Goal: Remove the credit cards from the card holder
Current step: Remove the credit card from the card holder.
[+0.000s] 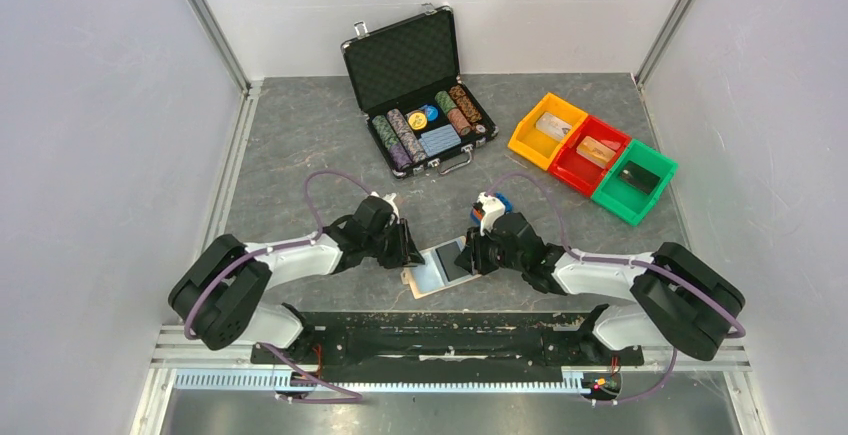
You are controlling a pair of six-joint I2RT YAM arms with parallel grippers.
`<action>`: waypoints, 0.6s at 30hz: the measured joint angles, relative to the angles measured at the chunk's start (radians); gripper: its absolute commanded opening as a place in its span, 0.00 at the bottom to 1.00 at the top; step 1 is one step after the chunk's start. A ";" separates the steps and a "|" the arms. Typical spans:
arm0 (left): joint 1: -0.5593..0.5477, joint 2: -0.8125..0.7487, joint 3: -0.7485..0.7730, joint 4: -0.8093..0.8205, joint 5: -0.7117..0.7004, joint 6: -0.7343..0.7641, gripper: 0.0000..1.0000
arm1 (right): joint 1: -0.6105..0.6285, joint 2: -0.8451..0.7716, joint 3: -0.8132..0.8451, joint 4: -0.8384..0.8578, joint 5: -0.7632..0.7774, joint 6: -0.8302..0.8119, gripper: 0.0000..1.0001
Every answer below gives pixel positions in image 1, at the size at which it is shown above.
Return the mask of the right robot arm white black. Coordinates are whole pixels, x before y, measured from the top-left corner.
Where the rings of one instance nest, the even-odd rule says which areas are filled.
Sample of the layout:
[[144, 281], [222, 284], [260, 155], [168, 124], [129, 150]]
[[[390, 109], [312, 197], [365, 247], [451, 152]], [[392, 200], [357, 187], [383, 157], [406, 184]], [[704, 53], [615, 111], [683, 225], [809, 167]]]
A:
[[591, 363], [660, 344], [710, 361], [726, 339], [746, 334], [738, 320], [744, 296], [678, 243], [630, 256], [590, 253], [545, 242], [514, 212], [470, 228], [454, 263], [473, 275], [516, 271], [542, 293], [618, 300], [597, 308], [577, 337], [580, 355]]

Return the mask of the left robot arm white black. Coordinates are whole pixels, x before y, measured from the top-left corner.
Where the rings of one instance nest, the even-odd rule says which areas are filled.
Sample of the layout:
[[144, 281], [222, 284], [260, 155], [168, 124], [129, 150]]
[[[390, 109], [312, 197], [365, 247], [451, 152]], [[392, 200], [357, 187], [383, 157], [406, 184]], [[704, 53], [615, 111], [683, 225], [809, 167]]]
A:
[[243, 243], [215, 238], [170, 291], [167, 302], [183, 320], [184, 335], [212, 351], [238, 340], [269, 342], [290, 362], [306, 360], [314, 336], [287, 304], [271, 305], [272, 288], [314, 276], [336, 275], [371, 258], [384, 269], [423, 264], [408, 222], [391, 195], [375, 193], [351, 215], [303, 237]]

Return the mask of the beige leather card holder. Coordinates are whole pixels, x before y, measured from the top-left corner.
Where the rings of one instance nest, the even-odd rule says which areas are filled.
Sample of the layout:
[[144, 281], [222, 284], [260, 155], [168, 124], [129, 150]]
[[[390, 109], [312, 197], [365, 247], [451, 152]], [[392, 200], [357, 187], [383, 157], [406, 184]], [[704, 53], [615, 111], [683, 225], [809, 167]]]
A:
[[424, 264], [404, 268], [401, 281], [415, 299], [420, 299], [480, 278], [455, 264], [464, 248], [465, 237], [460, 236], [423, 250]]

